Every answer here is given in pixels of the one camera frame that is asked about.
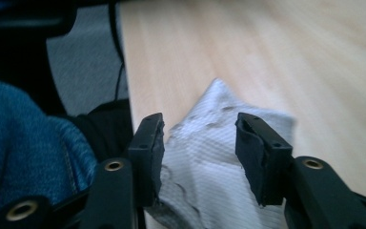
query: wooden table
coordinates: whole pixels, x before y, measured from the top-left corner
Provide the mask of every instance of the wooden table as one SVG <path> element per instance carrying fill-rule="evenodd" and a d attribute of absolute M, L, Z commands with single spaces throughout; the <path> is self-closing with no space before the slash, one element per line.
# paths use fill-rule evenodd
<path fill-rule="evenodd" d="M 121 19 L 135 128 L 161 112 L 167 133 L 219 77 L 366 196 L 366 1 L 131 1 Z"/>

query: black cable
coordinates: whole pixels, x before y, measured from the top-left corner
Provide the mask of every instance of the black cable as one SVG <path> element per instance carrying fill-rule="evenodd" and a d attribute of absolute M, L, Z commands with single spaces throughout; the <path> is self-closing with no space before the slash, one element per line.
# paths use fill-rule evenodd
<path fill-rule="evenodd" d="M 115 50 L 117 51 L 121 63 L 124 63 L 124 55 L 121 49 L 120 40 L 118 39 L 118 33 L 117 33 L 115 4 L 116 0 L 109 0 L 110 29 L 112 32 L 112 42 L 114 43 Z"/>
<path fill-rule="evenodd" d="M 110 28 L 112 32 L 112 42 L 114 43 L 115 50 L 117 51 L 118 58 L 120 59 L 121 65 L 120 70 L 118 71 L 118 78 L 117 83 L 115 85 L 115 96 L 114 100 L 117 101 L 118 99 L 118 92 L 120 88 L 120 81 L 121 81 L 121 73 L 124 69 L 124 55 L 121 49 L 120 40 L 118 39 L 118 32 L 117 32 L 117 23 L 116 23 L 116 0 L 109 0 L 109 21 L 110 21 Z"/>
<path fill-rule="evenodd" d="M 124 63 L 121 63 L 120 70 L 118 71 L 117 83 L 115 84 L 115 97 L 114 97 L 115 101 L 118 100 L 118 91 L 120 89 L 121 73 L 123 72 L 123 69 L 124 69 Z"/>

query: wood grain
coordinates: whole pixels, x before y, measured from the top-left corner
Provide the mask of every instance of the wood grain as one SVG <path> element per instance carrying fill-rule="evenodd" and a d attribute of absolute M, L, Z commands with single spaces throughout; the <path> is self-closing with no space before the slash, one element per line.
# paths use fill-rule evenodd
<path fill-rule="evenodd" d="M 135 128 L 178 123 L 213 79 L 296 119 L 295 156 L 366 196 L 366 1 L 154 0 L 121 5 Z"/>

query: crumpled cloth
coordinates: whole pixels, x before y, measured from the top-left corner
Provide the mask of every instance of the crumpled cloth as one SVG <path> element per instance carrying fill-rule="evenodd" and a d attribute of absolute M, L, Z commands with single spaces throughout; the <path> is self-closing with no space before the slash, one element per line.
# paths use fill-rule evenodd
<path fill-rule="evenodd" d="M 291 143 L 290 116 L 250 106 L 214 80 L 165 144 L 160 204 L 146 209 L 158 222 L 168 228 L 282 228 L 283 208 L 257 205 L 234 153 L 238 113 L 263 118 Z"/>

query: screw hole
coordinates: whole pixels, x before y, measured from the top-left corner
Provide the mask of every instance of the screw hole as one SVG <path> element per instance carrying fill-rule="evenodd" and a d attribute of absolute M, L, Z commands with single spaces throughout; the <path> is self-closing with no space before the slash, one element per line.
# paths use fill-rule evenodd
<path fill-rule="evenodd" d="M 38 204 L 34 200 L 26 200 L 21 203 L 16 204 L 12 207 L 8 214 L 8 221 L 18 221 L 25 219 L 37 210 Z"/>
<path fill-rule="evenodd" d="M 113 172 L 113 171 L 117 171 L 121 168 L 123 168 L 124 164 L 121 161 L 111 161 L 109 163 L 106 164 L 105 169 L 107 171 Z"/>
<path fill-rule="evenodd" d="M 316 160 L 306 159 L 302 163 L 310 169 L 323 169 L 323 165 Z"/>

